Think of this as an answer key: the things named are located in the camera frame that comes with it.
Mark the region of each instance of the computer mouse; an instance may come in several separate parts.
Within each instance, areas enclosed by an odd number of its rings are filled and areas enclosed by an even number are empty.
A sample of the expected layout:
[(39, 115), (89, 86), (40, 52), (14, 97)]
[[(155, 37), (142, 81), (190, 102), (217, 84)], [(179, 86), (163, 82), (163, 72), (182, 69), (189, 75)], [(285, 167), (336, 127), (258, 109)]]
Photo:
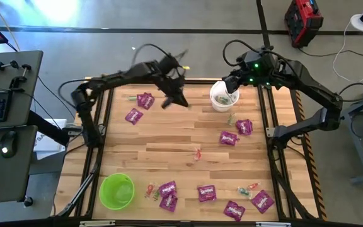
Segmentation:
[(1, 137), (1, 154), (4, 158), (12, 158), (16, 154), (18, 133), (9, 131)]

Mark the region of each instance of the red device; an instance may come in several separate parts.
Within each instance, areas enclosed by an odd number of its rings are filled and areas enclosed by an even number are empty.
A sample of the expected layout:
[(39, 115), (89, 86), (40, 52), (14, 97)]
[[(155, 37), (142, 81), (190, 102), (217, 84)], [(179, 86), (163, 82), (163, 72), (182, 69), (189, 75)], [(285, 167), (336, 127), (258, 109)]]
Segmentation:
[(316, 0), (292, 0), (285, 14), (292, 46), (307, 47), (323, 24)]

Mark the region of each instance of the gray floor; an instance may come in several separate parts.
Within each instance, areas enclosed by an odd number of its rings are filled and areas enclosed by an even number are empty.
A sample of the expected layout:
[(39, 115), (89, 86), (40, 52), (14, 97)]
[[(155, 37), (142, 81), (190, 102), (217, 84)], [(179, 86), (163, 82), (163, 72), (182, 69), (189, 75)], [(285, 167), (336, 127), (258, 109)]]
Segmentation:
[[(74, 26), (83, 28), (202, 28), (202, 29), (260, 29), (255, 0), (65, 0), (65, 1), (3, 1), (0, 10), (11, 26)], [(349, 17), (363, 11), (363, 0), (318, 0), (325, 17), (322, 30), (343, 30)], [(264, 0), (263, 7), (268, 28), (284, 30), (282, 17), (289, 0)], [(114, 34), (114, 33), (26, 33), (15, 32), (22, 50), (42, 50), (44, 58), (40, 77), (53, 91), (69, 79), (96, 76), (127, 69), (133, 47), (152, 42), (164, 49), (179, 53), (188, 49), (183, 64), (189, 65), (189, 77), (220, 78), (231, 68), (222, 60), (223, 45), (232, 39), (245, 40), (253, 46), (263, 44), (261, 35), (209, 35), (209, 34)], [(342, 45), (341, 36), (318, 36), (306, 51), (312, 54), (336, 52)], [(332, 91), (339, 91), (348, 81), (334, 74), (333, 57), (315, 58), (304, 55), (290, 46), (283, 35), (271, 35), (275, 51), (303, 62), (311, 75)], [(348, 37), (347, 48), (363, 53), (363, 36)], [(0, 52), (10, 51), (0, 45)], [(229, 58), (241, 54), (238, 45), (228, 49)], [(139, 60), (157, 59), (161, 54), (154, 49), (142, 51)], [(357, 81), (363, 78), (363, 57), (342, 54), (337, 61), (337, 70)], [(353, 98), (363, 88), (353, 88), (343, 95)], [(71, 116), (67, 110), (40, 84), (37, 84), (36, 99), (55, 118)], [(311, 116), (317, 105), (302, 96), (307, 116)], [(45, 115), (40, 108), (37, 112)], [(345, 127), (333, 132), (311, 133), (313, 151), (327, 216), (330, 221), (363, 224), (363, 185), (353, 186), (350, 177), (363, 174), (360, 161)], [(0, 204), (0, 221), (14, 219), (45, 218), (50, 214), (52, 196), (58, 181), (58, 173), (31, 177), (28, 194), (36, 200), (31, 208), (22, 209), (15, 202)]]

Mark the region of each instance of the wooden tabletop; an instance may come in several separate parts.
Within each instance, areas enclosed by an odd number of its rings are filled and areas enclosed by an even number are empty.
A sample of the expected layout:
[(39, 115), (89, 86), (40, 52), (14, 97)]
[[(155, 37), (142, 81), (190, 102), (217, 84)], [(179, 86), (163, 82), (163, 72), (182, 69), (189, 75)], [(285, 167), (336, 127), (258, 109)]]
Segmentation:
[[(259, 182), (255, 194), (265, 190), (274, 198), (257, 89), (242, 87), (238, 103), (228, 112), (219, 113), (211, 106), (210, 87), (186, 85), (184, 94), (191, 108), (172, 105), (166, 110), (161, 108), (163, 94), (154, 85), (135, 84), (115, 90), (99, 186), (105, 177), (125, 173), (134, 181), (135, 197), (125, 209), (111, 211), (101, 204), (97, 193), (93, 219), (233, 221), (223, 214), (227, 202), (232, 200), (246, 208), (242, 221), (278, 220), (275, 205), (260, 214), (248, 199), (237, 193), (238, 187)], [(149, 110), (127, 99), (144, 92), (155, 97)], [(279, 123), (295, 123), (289, 90), (274, 91), (274, 100)], [(132, 108), (144, 113), (136, 125), (124, 120)], [(239, 136), (235, 146), (219, 143), (221, 131), (237, 134), (235, 126), (227, 124), (230, 113), (235, 113), (237, 119), (253, 122), (253, 134)], [(69, 149), (82, 142), (77, 139)], [(289, 145), (302, 152), (302, 147), (291, 142)], [(200, 161), (193, 159), (196, 148), (202, 149)], [(86, 148), (81, 148), (66, 157), (55, 197), (58, 211), (79, 187), (85, 151)], [(317, 216), (305, 160), (290, 149), (285, 149), (285, 158), (293, 191), (308, 211)], [(172, 180), (177, 185), (175, 212), (161, 209), (161, 198), (156, 202), (144, 198), (150, 182), (160, 185)], [(215, 185), (217, 200), (199, 202), (197, 186), (200, 185)], [(84, 205), (88, 203), (88, 193)], [(285, 194), (281, 194), (288, 213)]]

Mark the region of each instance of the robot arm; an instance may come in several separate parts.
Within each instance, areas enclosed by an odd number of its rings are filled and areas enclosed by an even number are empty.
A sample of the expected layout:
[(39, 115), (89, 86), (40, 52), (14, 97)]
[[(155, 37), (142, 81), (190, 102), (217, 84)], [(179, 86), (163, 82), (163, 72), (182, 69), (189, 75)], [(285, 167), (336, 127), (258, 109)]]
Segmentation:
[(97, 98), (105, 91), (130, 83), (154, 83), (167, 99), (162, 104), (166, 108), (171, 103), (188, 107), (183, 95), (184, 76), (171, 78), (167, 74), (180, 67), (178, 61), (171, 55), (166, 55), (160, 62), (142, 62), (132, 66), (128, 71), (119, 71), (108, 76), (91, 78), (87, 83), (79, 85), (71, 98), (76, 106), (79, 118), (84, 127), (83, 137), (88, 147), (97, 147), (102, 143), (98, 126), (93, 123), (91, 111)]
[(241, 85), (274, 86), (277, 89), (285, 86), (303, 92), (323, 106), (310, 119), (287, 127), (281, 125), (269, 129), (273, 146), (285, 148), (293, 136), (316, 129), (331, 131), (338, 128), (342, 98), (314, 80), (308, 69), (299, 61), (285, 59), (273, 52), (272, 47), (251, 50), (239, 56), (236, 61), (240, 68), (222, 79), (225, 81), (228, 93), (233, 93)]

